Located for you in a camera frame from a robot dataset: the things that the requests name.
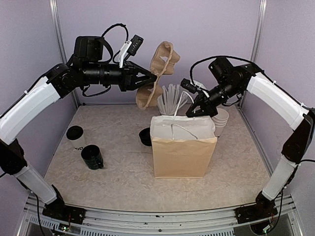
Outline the cardboard cup carrier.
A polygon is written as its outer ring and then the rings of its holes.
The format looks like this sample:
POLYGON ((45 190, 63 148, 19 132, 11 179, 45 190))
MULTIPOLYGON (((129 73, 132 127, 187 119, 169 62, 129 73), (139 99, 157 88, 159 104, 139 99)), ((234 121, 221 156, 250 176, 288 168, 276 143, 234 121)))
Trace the cardboard cup carrier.
POLYGON ((163 89, 158 85, 163 75, 172 75, 175 64, 180 60, 180 56, 174 51, 171 42, 163 41, 157 47, 151 60, 150 72, 157 76, 155 82, 142 86, 136 93, 136 104, 140 110, 157 105, 157 98, 163 94, 163 89))

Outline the brown paper bag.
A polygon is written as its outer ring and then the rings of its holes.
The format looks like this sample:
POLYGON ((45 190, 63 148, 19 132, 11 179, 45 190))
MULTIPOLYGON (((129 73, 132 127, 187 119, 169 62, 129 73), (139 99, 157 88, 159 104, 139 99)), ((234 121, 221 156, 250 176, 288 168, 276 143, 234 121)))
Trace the brown paper bag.
POLYGON ((150 124, 155 178, 203 178, 217 137, 209 116, 154 116, 150 124))

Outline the white paper cup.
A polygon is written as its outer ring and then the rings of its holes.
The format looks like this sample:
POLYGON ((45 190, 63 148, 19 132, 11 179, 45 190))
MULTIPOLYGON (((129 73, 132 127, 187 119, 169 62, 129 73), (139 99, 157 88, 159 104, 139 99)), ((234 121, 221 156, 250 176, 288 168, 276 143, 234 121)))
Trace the white paper cup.
POLYGON ((81 136, 76 140, 70 140, 70 142, 72 143, 74 149, 77 151, 81 151, 86 146, 86 140, 84 136, 81 136))

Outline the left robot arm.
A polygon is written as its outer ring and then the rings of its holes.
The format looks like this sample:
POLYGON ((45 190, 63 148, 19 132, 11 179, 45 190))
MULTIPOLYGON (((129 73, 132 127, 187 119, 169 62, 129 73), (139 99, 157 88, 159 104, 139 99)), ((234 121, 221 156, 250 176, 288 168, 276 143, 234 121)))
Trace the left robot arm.
POLYGON ((117 85, 125 92, 155 82, 156 75, 129 60, 142 43, 138 35, 127 37, 115 54, 104 36, 77 37, 68 62, 41 75, 0 117, 1 169, 36 194, 59 219, 69 214, 68 206, 58 190, 26 161, 17 136, 42 111, 76 88, 85 92, 93 84, 107 90, 117 85))

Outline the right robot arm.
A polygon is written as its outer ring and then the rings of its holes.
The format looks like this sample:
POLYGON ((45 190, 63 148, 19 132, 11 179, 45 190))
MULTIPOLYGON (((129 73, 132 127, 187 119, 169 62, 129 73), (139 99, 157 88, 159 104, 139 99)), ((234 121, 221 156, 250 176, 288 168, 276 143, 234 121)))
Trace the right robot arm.
POLYGON ((315 132, 315 110, 306 107, 276 81, 269 78, 254 62, 232 56, 212 56, 195 62, 189 70, 189 78, 181 81, 181 87, 196 94, 186 111, 189 118, 218 115, 218 106, 226 106, 234 96, 250 94, 270 109, 276 124, 286 124, 288 139, 285 140, 278 163, 269 181, 257 195, 254 204, 235 210, 239 218, 263 218, 277 214, 276 197, 287 187, 303 161, 315 132), (241 61, 233 65, 230 60, 241 61), (193 79, 194 68, 209 61, 210 72, 217 81, 213 89, 205 88, 193 79))

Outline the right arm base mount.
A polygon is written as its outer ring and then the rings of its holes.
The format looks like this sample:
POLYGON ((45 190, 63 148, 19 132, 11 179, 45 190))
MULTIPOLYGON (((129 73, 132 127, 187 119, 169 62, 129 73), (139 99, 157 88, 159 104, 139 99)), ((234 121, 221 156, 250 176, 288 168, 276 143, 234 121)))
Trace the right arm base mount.
POLYGON ((241 206, 234 211, 238 224, 260 220, 278 214, 278 210, 273 202, 241 206))

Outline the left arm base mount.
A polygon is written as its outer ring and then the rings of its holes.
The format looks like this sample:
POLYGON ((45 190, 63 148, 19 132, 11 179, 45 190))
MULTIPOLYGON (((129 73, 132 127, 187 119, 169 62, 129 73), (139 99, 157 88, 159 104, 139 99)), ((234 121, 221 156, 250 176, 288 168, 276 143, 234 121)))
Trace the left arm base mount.
POLYGON ((53 219, 82 225, 86 210, 69 205, 49 204, 45 205, 42 214, 53 219))

